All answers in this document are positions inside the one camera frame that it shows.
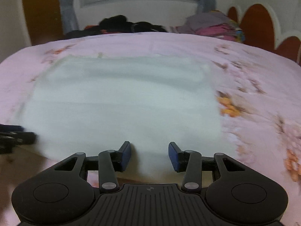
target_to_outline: floral pattern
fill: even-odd
[[[251,151],[249,144],[243,144],[243,145],[237,145],[237,155],[238,155],[238,161],[250,165],[255,162],[255,155]]]
[[[301,125],[277,117],[276,127],[280,134],[281,145],[286,149],[284,166],[292,181],[301,185]]]
[[[241,92],[256,92],[265,94],[262,89],[260,81],[255,76],[254,64],[242,60],[227,62],[224,64],[213,61],[218,67],[222,68],[229,74],[235,82],[237,82],[237,89]]]
[[[58,55],[62,52],[71,49],[73,46],[75,46],[77,43],[66,45],[59,49],[51,49],[45,52],[46,57],[43,59],[42,63],[48,63],[53,64],[55,60],[58,59]]]
[[[217,101],[220,104],[220,114],[222,116],[228,115],[233,118],[241,116],[248,119],[250,115],[256,114],[256,109],[238,94],[231,96],[228,93],[217,91]]]

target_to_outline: bed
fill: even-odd
[[[69,55],[100,54],[159,54],[206,60],[220,109],[223,140],[234,158],[285,188],[289,204],[281,222],[296,226],[301,221],[301,68],[260,48],[211,37],[157,32],[99,35],[25,48],[0,64],[0,122],[12,122],[38,77],[58,60]],[[10,203],[12,191],[56,161],[17,147],[0,162],[0,225],[16,225],[19,219]],[[120,176],[120,182],[127,179]],[[97,175],[90,173],[88,182],[96,186]]]

